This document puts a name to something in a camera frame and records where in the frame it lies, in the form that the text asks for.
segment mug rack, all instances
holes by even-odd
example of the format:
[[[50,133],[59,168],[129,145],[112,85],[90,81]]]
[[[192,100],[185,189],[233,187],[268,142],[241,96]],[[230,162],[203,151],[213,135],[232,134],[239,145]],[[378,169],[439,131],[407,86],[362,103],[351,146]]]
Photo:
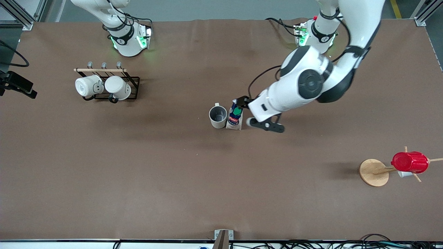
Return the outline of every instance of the mug rack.
[[[131,95],[127,99],[137,99],[138,96],[138,90],[140,86],[140,77],[133,77],[129,75],[128,71],[125,68],[121,67],[121,62],[117,62],[117,68],[116,69],[107,69],[106,63],[102,63],[101,69],[94,69],[92,68],[92,62],[88,62],[87,68],[74,68],[74,72],[77,72],[82,77],[87,77],[85,73],[91,73],[94,75],[97,75],[101,78],[103,81],[103,84],[105,81],[111,77],[111,76],[119,76],[121,77],[126,83],[128,83],[131,86]],[[103,93],[95,94],[89,98],[82,97],[86,101],[90,101],[93,99],[107,99],[112,103],[116,103],[116,101],[110,100],[110,93],[104,89]]]

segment yellow stripe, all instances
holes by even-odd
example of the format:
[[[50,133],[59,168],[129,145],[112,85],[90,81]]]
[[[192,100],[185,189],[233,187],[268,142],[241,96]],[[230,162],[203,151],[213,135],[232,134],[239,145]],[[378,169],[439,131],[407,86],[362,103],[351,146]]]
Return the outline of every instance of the yellow stripe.
[[[395,18],[401,19],[400,9],[398,8],[397,1],[391,0],[392,9],[394,10]]]

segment gray floor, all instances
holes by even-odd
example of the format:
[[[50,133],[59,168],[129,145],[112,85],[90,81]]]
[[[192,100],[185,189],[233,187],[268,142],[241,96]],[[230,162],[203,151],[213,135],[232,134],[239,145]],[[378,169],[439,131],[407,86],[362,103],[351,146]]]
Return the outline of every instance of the gray floor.
[[[397,0],[403,18],[409,18],[419,0]],[[195,19],[265,19],[275,17],[294,19],[312,17],[318,14],[317,3],[313,0],[132,0],[127,13],[138,17],[148,17],[155,21],[188,21]],[[47,22],[98,22],[87,11],[76,7],[70,0],[52,0],[45,11]],[[395,14],[389,0],[386,0],[383,19],[394,19]],[[443,8],[440,8],[427,23],[427,31],[438,57],[443,59]],[[0,29],[0,38],[16,46],[21,31]],[[0,50],[6,60],[10,52]]]

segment black circular joint cap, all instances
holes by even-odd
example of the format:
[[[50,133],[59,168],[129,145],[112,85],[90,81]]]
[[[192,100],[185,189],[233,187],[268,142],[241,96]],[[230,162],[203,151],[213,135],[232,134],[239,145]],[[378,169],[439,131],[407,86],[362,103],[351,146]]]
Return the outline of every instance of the black circular joint cap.
[[[299,77],[299,94],[304,99],[317,97],[323,88],[323,77],[315,70],[307,69]]]

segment wooden dowel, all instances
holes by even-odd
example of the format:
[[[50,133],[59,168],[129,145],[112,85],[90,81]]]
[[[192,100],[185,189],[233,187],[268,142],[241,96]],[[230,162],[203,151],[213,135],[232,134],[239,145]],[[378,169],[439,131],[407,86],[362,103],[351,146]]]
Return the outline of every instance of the wooden dowel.
[[[126,73],[123,69],[94,69],[94,68],[74,68],[74,72],[104,72],[104,73]]]
[[[429,162],[443,161],[443,158],[430,159]]]
[[[396,168],[384,168],[384,169],[379,169],[379,170],[375,171],[373,174],[374,175],[381,175],[384,173],[389,173],[389,172],[394,172],[394,171],[397,171],[397,169]]]
[[[412,175],[414,175],[414,177],[417,179],[417,181],[420,183],[421,182],[421,180],[420,180],[420,178],[418,177],[418,175],[417,174],[412,174]]]

